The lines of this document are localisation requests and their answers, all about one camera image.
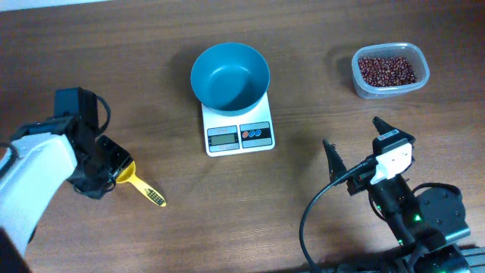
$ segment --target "brown wooden surface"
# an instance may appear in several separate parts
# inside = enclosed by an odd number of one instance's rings
[[[168,203],[157,208],[129,184],[95,201],[64,183],[27,261],[37,272],[298,268],[301,215],[328,183],[322,139],[354,165],[371,153],[375,115],[418,139],[405,175],[412,187],[462,189],[472,231],[462,244],[485,246],[484,18],[480,1],[119,1],[1,13],[2,139],[50,116],[56,89],[90,89],[111,106],[106,134]],[[205,154],[189,73],[204,49],[226,41],[268,60],[272,151]],[[392,99],[357,97],[355,51],[401,41],[422,49],[427,85]],[[397,245],[367,195],[351,198],[344,185],[315,206],[305,232],[320,261]]]

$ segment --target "blue bowl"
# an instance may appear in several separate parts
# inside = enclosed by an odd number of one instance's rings
[[[190,82],[206,107],[221,115],[242,115],[268,90],[270,68],[252,47],[227,42],[212,46],[197,58]]]

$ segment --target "dark red beans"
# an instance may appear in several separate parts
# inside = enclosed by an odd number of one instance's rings
[[[375,87],[416,83],[415,72],[406,58],[362,58],[358,60],[365,82]]]

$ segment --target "clear plastic container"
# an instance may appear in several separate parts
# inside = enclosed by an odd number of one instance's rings
[[[374,87],[367,84],[362,78],[358,60],[361,58],[396,58],[405,57],[415,72],[416,83],[403,86]],[[382,45],[371,45],[359,49],[352,58],[352,71],[354,87],[357,95],[363,99],[384,99],[404,95],[413,90],[420,89],[430,78],[430,68],[427,66],[423,52],[416,46],[407,42],[394,42]]]

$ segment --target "white robot part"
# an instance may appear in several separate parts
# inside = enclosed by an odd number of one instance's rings
[[[24,256],[30,236],[60,185],[77,166],[65,135],[39,133],[12,142],[18,159],[0,178],[0,228]],[[7,151],[0,169],[11,156]]]
[[[382,180],[391,179],[396,174],[402,173],[411,164],[411,152],[412,145],[406,143],[377,156],[376,174],[372,177],[371,184],[375,185]]]

